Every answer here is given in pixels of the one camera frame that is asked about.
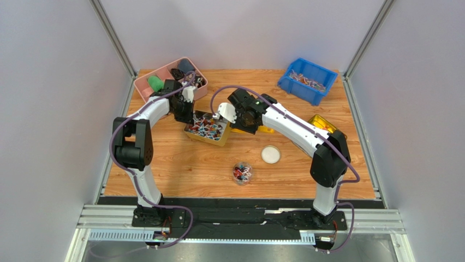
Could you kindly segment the clear glass jar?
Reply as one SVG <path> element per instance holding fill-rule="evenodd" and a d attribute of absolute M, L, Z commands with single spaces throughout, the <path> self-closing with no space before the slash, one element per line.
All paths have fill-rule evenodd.
<path fill-rule="evenodd" d="M 243 186 L 248 184 L 253 176 L 253 168 L 247 162 L 238 162 L 232 169 L 233 180 L 236 184 Z"/>

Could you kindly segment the white jar lid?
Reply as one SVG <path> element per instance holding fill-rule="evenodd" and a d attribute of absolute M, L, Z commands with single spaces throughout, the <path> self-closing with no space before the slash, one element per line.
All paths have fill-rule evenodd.
<path fill-rule="evenodd" d="M 276 164 L 281 159 L 280 150 L 272 145 L 265 146 L 260 155 L 262 160 L 267 164 Z"/>

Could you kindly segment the gold tin of lollipops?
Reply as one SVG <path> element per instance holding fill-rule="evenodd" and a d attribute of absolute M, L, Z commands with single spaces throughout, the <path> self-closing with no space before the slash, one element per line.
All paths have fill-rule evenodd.
<path fill-rule="evenodd" d="M 231 124 L 227 120 L 217 120 L 209 112 L 194 111 L 193 124 L 186 124 L 183 132 L 192 140 L 224 146 L 231 130 Z"/>

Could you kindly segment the yellow plastic scoop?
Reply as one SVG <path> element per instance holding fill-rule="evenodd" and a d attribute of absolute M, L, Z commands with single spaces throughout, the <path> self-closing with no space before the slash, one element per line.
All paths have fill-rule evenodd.
<path fill-rule="evenodd" d="M 232 132 L 235 133 L 249 133 L 249 134 L 256 134 L 257 132 L 261 133 L 274 133 L 275 130 L 266 126 L 259 126 L 256 124 L 252 125 L 244 125 L 240 123 L 229 123 L 229 127 L 231 128 Z"/>

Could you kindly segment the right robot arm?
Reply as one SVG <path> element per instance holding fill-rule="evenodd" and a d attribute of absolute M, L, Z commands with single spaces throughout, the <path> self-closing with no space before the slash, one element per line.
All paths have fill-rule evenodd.
<path fill-rule="evenodd" d="M 344 134 L 338 130 L 319 129 L 289 112 L 267 94 L 254 97 L 244 89 L 236 89 L 222 103 L 217 114 L 233 128 L 255 134 L 258 127 L 271 128 L 290 139 L 311 157 L 309 173 L 317 189 L 313 201 L 314 223 L 327 224 L 336 213 L 336 194 L 350 164 L 350 153 Z"/>

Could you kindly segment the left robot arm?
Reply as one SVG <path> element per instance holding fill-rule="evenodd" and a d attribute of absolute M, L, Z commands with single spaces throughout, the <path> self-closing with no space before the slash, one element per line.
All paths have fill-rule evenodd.
<path fill-rule="evenodd" d="M 194 93 L 190 81 L 166 80 L 159 91 L 127 117 L 116 117 L 110 139 L 110 157 L 130 177 L 138 196 L 134 227 L 160 227 L 168 220 L 168 206 L 157 188 L 151 170 L 154 155 L 152 127 L 164 115 L 172 113 L 176 121 L 193 122 Z"/>

